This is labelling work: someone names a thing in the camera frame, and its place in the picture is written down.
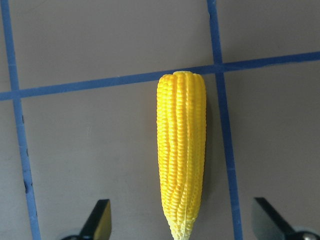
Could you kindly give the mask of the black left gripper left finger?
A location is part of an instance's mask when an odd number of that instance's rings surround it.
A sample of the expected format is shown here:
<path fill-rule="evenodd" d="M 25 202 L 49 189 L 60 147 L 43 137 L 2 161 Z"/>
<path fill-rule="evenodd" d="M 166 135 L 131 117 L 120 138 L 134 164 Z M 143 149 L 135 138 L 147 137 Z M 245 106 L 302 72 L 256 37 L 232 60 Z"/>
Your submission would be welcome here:
<path fill-rule="evenodd" d="M 111 203 L 100 199 L 79 233 L 81 240 L 109 240 L 112 232 Z"/>

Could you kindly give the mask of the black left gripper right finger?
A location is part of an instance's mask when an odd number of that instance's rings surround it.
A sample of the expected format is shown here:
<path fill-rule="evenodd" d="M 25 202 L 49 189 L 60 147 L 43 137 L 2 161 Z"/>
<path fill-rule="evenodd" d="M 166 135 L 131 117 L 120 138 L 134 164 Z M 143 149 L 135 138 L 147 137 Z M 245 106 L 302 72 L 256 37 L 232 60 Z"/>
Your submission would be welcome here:
<path fill-rule="evenodd" d="M 297 233 L 264 197 L 253 199 L 251 224 L 257 240 L 289 240 Z"/>

